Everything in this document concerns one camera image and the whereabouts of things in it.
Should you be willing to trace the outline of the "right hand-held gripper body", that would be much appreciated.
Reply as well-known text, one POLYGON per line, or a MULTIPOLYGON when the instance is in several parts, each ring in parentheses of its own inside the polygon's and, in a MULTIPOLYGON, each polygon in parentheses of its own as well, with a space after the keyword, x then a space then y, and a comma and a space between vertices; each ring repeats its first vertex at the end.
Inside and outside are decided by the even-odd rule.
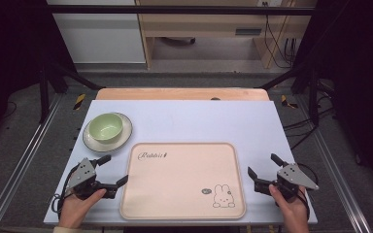
POLYGON ((254 191, 269 195, 269 185, 273 184, 278 188, 286 200, 291 199, 298 193, 300 186, 312 190, 318 190, 319 186, 305 175, 296 164, 284 166, 277 172, 277 178, 274 181, 260 179, 254 174, 254 191))

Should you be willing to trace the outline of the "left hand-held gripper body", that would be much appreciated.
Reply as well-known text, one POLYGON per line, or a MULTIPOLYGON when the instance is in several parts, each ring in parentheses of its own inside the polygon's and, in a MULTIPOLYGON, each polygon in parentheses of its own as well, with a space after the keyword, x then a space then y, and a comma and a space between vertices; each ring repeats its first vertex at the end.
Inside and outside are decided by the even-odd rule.
POLYGON ((95 168, 98 166, 97 160, 84 158, 72 172, 72 176, 66 185, 66 190, 72 192, 81 200, 85 200, 95 191, 105 189, 104 198, 114 199, 118 191, 117 185, 101 183, 96 180, 95 168))

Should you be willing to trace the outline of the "person's left hand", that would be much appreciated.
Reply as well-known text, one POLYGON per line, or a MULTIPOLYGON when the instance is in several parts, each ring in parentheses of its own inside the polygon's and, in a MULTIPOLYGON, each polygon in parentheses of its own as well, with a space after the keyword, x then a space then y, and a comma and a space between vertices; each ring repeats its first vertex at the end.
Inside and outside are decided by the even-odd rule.
POLYGON ((75 194, 67 197, 62 206, 58 226, 69 229, 79 229, 86 214, 103 198, 105 193, 105 189, 99 189, 85 200, 81 200, 75 194))

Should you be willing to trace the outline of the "person's right hand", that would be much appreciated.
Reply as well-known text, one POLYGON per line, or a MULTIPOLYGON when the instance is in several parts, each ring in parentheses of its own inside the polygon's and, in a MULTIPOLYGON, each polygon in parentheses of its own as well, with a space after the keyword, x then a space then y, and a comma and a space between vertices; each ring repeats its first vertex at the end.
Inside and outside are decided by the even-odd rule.
POLYGON ((295 197, 287 201, 278 188, 270 184, 269 191, 275 202, 278 204, 283 218, 284 226, 288 233, 309 233, 307 211, 303 202, 295 197))

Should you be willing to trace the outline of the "white plate with dark rim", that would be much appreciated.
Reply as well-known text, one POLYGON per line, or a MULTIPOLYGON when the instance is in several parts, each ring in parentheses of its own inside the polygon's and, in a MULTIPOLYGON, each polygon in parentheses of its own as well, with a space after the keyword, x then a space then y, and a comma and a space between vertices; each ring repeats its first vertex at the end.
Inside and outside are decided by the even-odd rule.
POLYGON ((109 152, 121 148, 131 137, 132 134, 132 122, 124 114, 117 113, 117 116, 121 117, 123 120, 123 132, 119 135, 119 138, 110 144, 102 144, 95 139, 93 139, 89 134, 90 121, 86 124, 85 129, 82 133, 84 145, 92 151, 95 152, 109 152))

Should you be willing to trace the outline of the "green bowl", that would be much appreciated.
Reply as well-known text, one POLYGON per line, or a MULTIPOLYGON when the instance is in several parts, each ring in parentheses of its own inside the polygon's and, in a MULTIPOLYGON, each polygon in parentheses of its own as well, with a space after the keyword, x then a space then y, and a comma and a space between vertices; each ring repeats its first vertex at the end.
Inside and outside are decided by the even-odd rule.
POLYGON ((96 142, 111 144, 116 142, 123 130, 123 120, 114 113, 95 117, 88 125, 89 135, 96 142))

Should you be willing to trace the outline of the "yellow and black tape marker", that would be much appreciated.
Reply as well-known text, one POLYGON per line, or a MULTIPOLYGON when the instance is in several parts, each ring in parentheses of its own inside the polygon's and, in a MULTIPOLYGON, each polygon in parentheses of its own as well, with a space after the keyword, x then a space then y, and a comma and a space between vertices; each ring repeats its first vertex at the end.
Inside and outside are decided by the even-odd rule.
POLYGON ((78 110, 80 108, 80 106, 82 105, 82 103, 84 102, 85 100, 85 94, 80 94, 76 100, 76 103, 73 107, 73 110, 78 110))
POLYGON ((292 108, 292 109, 298 109, 298 105, 297 104, 291 104, 287 97, 285 95, 281 95, 281 103, 282 103, 282 106, 284 107, 289 107, 289 108, 292 108))

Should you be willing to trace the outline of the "pink tray with rabbit print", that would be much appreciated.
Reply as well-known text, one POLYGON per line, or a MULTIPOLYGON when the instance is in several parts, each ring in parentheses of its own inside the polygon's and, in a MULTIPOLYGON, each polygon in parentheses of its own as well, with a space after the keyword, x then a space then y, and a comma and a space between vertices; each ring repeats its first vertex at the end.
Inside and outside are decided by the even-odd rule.
POLYGON ((127 166, 126 219, 237 219, 246 212, 235 148, 228 143, 143 143, 127 166))

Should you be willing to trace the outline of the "black metal stand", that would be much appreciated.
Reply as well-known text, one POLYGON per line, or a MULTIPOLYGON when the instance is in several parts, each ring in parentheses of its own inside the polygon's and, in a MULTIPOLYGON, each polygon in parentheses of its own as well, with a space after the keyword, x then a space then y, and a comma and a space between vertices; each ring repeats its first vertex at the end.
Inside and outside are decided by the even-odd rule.
POLYGON ((318 126, 319 114, 317 93, 319 81, 315 66, 312 62, 301 62, 299 65, 291 68, 289 71, 283 73, 283 75, 279 76, 278 78, 261 85, 260 88, 268 90, 275 85, 286 81, 289 78, 295 78, 295 81, 290 88, 294 94, 301 93, 306 87, 309 87, 308 114, 313 124, 315 126, 318 126))
POLYGON ((61 66, 58 63, 43 65, 39 70, 39 87, 41 100, 41 118, 43 123, 50 114, 49 91, 50 83, 56 93, 65 93, 68 90, 68 84, 64 81, 65 77, 72 78, 74 81, 83 84, 92 90, 102 89, 101 85, 93 83, 80 76, 77 71, 73 71, 61 66))

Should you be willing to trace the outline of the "black curtain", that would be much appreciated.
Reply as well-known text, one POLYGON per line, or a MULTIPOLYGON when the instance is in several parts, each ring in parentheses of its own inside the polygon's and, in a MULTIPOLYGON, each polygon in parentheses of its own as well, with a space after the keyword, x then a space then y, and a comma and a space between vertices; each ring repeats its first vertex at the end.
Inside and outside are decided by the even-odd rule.
POLYGON ((0 121, 11 94, 48 79, 67 89, 76 70, 47 0, 0 0, 0 121))
POLYGON ((295 62, 317 55, 319 77, 334 82, 334 105, 357 152, 373 170, 373 0, 317 0, 295 62))

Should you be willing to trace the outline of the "white cabinet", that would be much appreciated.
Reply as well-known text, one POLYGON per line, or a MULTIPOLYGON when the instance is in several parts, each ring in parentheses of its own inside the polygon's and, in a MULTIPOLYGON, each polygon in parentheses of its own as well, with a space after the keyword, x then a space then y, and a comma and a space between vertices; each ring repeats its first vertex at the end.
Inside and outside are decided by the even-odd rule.
POLYGON ((77 64, 145 63, 136 14, 53 14, 77 64))

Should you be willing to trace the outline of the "black chair base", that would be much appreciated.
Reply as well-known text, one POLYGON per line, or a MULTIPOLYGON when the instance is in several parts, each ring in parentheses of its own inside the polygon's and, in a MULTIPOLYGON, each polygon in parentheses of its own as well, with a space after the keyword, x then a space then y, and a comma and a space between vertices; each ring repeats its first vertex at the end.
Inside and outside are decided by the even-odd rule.
POLYGON ((171 37, 161 37, 160 40, 168 45, 175 46, 187 46, 193 45, 196 42, 196 38, 171 38, 171 37))

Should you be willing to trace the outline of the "wooden desk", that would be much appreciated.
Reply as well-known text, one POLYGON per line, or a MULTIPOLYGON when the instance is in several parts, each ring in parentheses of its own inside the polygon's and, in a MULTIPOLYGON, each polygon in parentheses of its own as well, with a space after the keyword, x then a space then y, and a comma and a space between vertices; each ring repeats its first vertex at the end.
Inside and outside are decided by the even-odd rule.
MULTIPOLYGON (((227 6, 227 7, 311 7, 318 0, 135 0, 138 6, 227 6)), ((300 40, 308 16, 258 15, 139 15, 143 36, 158 37, 239 37, 250 38, 265 68, 270 68, 286 38, 300 40)))

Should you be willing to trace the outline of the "black metal crossbar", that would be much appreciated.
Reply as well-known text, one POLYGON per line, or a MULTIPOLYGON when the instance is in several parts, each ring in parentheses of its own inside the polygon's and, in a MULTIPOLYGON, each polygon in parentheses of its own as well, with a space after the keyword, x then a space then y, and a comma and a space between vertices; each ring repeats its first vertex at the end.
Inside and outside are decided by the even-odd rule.
POLYGON ((159 14, 159 15, 269 15, 312 16, 314 8, 227 6, 104 6, 48 5, 54 14, 159 14))

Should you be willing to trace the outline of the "aluminium rail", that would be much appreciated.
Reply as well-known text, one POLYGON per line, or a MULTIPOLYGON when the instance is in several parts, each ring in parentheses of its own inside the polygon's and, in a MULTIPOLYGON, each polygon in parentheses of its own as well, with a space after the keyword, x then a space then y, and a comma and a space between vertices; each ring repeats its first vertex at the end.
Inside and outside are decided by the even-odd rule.
POLYGON ((329 106, 319 108, 319 125, 308 121, 310 135, 292 149, 295 160, 309 166, 319 178, 319 190, 308 192, 318 223, 314 232, 372 233, 372 230, 348 183, 346 170, 336 160, 332 147, 344 146, 338 121, 329 106))
POLYGON ((7 180, 3 190, 0 193, 0 221, 6 213, 9 205, 11 204, 15 193, 26 173, 31 161, 33 160, 37 149, 41 145, 51 122, 58 111, 59 105, 63 100, 63 94, 55 94, 51 102, 49 113, 42 123, 39 123, 32 138, 28 142, 21 158, 19 159, 17 166, 12 171, 11 176, 7 180))

